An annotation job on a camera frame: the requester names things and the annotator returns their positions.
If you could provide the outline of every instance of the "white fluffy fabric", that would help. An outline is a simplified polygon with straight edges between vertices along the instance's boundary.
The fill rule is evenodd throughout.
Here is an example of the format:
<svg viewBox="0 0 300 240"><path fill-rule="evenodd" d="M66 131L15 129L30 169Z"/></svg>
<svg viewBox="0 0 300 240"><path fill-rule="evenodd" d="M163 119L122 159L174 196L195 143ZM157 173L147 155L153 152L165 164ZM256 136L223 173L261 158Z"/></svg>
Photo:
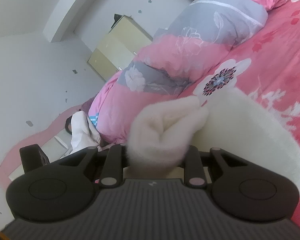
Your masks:
<svg viewBox="0 0 300 240"><path fill-rule="evenodd" d="M71 130L71 145L73 150L70 154L90 146L95 146L99 151L102 151L100 146L101 136L84 111L76 112L72 116Z"/></svg>
<svg viewBox="0 0 300 240"><path fill-rule="evenodd" d="M178 166L208 117L195 96L145 107L131 125L127 155L139 178L160 178Z"/></svg>

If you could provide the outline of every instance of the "blue flower center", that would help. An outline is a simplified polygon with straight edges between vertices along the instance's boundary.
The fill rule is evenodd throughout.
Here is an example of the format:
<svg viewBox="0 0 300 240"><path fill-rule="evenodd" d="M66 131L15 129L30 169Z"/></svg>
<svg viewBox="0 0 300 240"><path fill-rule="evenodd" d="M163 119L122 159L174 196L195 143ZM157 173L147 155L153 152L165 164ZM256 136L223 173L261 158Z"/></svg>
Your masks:
<svg viewBox="0 0 300 240"><path fill-rule="evenodd" d="M218 77L217 80L213 83L214 86L219 85L223 80L225 80L225 77Z"/></svg>

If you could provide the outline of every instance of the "ribbed black surface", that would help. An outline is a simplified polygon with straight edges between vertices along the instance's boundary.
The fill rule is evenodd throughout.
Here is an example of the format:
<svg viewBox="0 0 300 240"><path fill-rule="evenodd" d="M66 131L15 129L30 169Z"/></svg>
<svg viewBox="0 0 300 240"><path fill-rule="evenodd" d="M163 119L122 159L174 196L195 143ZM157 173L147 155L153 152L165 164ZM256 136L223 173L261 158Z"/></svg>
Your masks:
<svg viewBox="0 0 300 240"><path fill-rule="evenodd" d="M127 179L119 188L103 190L72 219L54 224L17 219L4 233L11 240L300 240L300 229L289 220L236 220L216 208L203 190L187 188L178 179Z"/></svg>

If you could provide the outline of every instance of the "beige cabinet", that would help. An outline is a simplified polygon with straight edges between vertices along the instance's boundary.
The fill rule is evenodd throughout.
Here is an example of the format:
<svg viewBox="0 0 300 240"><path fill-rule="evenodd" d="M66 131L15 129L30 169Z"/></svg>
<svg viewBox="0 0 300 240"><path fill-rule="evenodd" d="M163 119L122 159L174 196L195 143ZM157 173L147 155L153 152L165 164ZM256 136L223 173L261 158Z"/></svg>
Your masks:
<svg viewBox="0 0 300 240"><path fill-rule="evenodd" d="M132 18L123 16L100 41L88 62L108 80L119 70L125 69L137 52L151 41L152 37Z"/></svg>

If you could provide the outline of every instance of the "white cloth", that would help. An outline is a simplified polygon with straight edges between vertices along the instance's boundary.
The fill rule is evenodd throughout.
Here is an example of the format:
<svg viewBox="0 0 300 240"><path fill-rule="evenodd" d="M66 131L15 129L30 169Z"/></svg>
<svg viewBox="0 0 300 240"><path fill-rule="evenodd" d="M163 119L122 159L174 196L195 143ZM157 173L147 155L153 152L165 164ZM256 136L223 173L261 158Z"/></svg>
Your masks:
<svg viewBox="0 0 300 240"><path fill-rule="evenodd" d="M102 151L100 146L101 136L84 111L76 112L71 118L72 130L72 153L78 152L86 147L95 146Z"/></svg>
<svg viewBox="0 0 300 240"><path fill-rule="evenodd" d="M139 178L159 178L178 166L208 117L195 96L145 107L131 125L127 156Z"/></svg>

